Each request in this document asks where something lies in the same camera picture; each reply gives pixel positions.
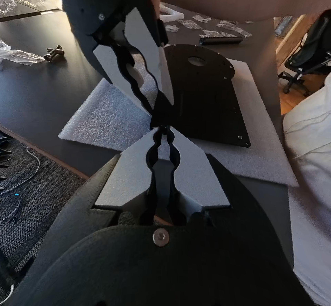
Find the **crumpled clear plastic bag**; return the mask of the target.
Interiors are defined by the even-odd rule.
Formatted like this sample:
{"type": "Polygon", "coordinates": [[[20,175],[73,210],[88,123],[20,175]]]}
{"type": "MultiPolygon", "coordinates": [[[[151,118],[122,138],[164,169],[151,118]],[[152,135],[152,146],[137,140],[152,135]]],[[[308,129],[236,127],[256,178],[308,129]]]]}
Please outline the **crumpled clear plastic bag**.
{"type": "Polygon", "coordinates": [[[3,60],[9,60],[22,65],[33,65],[45,62],[45,59],[39,55],[28,53],[21,50],[12,50],[3,40],[0,40],[0,63],[3,60]]]}

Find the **black tube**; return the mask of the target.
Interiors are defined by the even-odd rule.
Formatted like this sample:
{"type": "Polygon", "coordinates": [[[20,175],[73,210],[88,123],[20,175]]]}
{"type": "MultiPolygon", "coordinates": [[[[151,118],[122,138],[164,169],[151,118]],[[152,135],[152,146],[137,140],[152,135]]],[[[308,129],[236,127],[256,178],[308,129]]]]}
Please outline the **black tube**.
{"type": "Polygon", "coordinates": [[[239,44],[245,39],[243,37],[201,37],[199,40],[200,45],[227,45],[227,44],[239,44]]]}

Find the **white foam sheet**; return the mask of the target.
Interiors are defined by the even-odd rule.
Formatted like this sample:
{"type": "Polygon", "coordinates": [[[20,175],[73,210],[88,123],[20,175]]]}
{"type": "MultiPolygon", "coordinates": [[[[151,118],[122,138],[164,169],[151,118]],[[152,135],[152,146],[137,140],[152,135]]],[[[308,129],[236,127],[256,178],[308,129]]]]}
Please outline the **white foam sheet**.
{"type": "MultiPolygon", "coordinates": [[[[251,146],[191,141],[235,175],[298,187],[248,65],[229,61],[234,66],[234,90],[251,146]]],[[[122,152],[150,132],[150,119],[114,85],[102,79],[58,137],[122,152]]]]}

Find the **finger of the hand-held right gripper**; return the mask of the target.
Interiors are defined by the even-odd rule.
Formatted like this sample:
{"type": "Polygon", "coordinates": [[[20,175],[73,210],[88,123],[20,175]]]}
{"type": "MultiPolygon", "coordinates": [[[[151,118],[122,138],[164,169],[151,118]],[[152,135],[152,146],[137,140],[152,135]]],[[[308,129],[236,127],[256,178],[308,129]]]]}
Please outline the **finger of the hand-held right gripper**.
{"type": "Polygon", "coordinates": [[[124,36],[127,42],[142,55],[146,70],[154,78],[158,90],[165,95],[170,104],[174,104],[173,87],[164,48],[155,43],[137,7],[126,16],[124,36]]]}
{"type": "Polygon", "coordinates": [[[93,54],[101,64],[102,69],[105,71],[111,83],[138,108],[151,116],[152,109],[149,102],[147,101],[145,103],[139,98],[137,92],[140,92],[140,90],[136,80],[134,78],[129,80],[130,75],[125,76],[125,72],[120,70],[118,58],[113,48],[110,46],[97,45],[93,50],[93,54]]]}

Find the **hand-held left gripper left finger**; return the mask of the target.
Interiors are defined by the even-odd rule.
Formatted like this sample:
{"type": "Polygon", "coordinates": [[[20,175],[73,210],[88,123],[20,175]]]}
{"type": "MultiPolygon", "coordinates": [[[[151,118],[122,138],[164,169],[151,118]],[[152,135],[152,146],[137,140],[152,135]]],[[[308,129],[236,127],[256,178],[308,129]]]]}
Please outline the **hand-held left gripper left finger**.
{"type": "Polygon", "coordinates": [[[159,127],[124,150],[94,205],[98,209],[147,211],[156,200],[154,165],[162,131],[159,127]]]}

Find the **metal T fitting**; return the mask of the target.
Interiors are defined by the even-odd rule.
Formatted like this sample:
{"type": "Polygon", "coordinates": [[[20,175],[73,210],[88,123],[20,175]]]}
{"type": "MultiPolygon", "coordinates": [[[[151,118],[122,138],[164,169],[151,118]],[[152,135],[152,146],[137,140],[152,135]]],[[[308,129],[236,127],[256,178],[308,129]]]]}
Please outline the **metal T fitting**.
{"type": "Polygon", "coordinates": [[[46,62],[52,62],[57,55],[63,56],[65,54],[61,45],[57,45],[55,48],[48,47],[46,51],[47,53],[43,57],[46,62]]]}

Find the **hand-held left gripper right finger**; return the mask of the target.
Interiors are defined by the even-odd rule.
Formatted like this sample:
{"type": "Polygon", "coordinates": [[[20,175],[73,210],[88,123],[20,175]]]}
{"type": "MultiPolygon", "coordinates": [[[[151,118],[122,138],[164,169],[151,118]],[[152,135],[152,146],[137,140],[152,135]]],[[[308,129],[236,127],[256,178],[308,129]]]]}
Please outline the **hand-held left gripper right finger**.
{"type": "Polygon", "coordinates": [[[206,153],[174,127],[168,127],[168,143],[175,166],[173,186],[181,212],[204,212],[230,207],[230,202],[206,153]]]}

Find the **black office chair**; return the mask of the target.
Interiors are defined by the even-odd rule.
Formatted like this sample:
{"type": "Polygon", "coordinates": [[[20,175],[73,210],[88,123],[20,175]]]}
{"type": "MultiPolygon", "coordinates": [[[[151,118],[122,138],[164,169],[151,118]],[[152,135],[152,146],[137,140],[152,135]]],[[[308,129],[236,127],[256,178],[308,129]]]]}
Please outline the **black office chair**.
{"type": "Polygon", "coordinates": [[[307,34],[301,39],[297,50],[288,57],[284,66],[295,72],[290,75],[286,71],[278,74],[279,79],[287,80],[283,93],[288,94],[297,85],[303,96],[312,92],[304,85],[306,75],[328,75],[331,71],[331,10],[324,11],[312,24],[307,34]]]}

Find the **black metal plate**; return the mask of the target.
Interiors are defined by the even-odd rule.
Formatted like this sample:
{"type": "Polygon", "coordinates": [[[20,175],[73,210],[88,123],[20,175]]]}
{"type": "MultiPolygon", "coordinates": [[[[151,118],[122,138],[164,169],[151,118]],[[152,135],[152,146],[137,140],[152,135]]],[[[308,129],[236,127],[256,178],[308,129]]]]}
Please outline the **black metal plate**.
{"type": "Polygon", "coordinates": [[[187,138],[249,148],[231,62],[220,53],[189,44],[168,46],[165,56],[174,104],[158,92],[150,129],[172,126],[187,138]]]}

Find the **clear plastic wrap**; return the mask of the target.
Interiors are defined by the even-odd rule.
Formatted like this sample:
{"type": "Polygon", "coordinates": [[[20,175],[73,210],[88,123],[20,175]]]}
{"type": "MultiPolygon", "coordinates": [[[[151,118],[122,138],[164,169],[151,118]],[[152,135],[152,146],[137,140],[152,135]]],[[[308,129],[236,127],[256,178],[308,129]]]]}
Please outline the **clear plastic wrap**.
{"type": "Polygon", "coordinates": [[[62,10],[61,0],[0,0],[0,17],[14,18],[23,15],[62,10]]]}

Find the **small clear screw bags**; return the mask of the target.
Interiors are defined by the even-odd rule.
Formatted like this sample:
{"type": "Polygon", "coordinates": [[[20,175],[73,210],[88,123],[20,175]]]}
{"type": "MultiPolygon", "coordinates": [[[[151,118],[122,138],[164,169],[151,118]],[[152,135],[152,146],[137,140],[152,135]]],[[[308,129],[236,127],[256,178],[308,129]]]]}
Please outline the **small clear screw bags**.
{"type": "MultiPolygon", "coordinates": [[[[200,15],[196,14],[193,16],[193,19],[191,20],[176,20],[176,22],[180,23],[183,25],[185,28],[190,29],[190,30],[202,30],[203,34],[200,34],[201,39],[209,39],[209,38],[235,38],[237,36],[227,33],[227,32],[218,32],[218,31],[212,31],[212,30],[206,30],[203,29],[200,25],[198,25],[196,22],[201,22],[201,23],[207,23],[211,21],[211,18],[203,18],[200,15]]],[[[239,34],[239,37],[243,38],[249,38],[252,36],[250,32],[245,31],[244,29],[240,28],[237,24],[237,22],[230,22],[227,20],[221,20],[220,22],[217,23],[216,25],[219,28],[222,28],[224,30],[229,30],[236,32],[239,34]]]]}

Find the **dark grey desk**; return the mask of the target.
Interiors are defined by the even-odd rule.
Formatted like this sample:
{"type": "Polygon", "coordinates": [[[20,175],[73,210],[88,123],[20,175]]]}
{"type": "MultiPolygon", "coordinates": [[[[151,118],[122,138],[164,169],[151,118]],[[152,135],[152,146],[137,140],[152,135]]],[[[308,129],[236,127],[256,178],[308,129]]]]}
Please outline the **dark grey desk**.
{"type": "MultiPolygon", "coordinates": [[[[283,144],[273,19],[241,24],[253,36],[239,44],[211,46],[246,62],[283,144]]],[[[82,54],[62,11],[1,22],[1,39],[12,48],[43,55],[61,45],[65,57],[32,66],[1,64],[1,131],[87,180],[117,151],[58,138],[68,120],[101,80],[82,54]]]]}

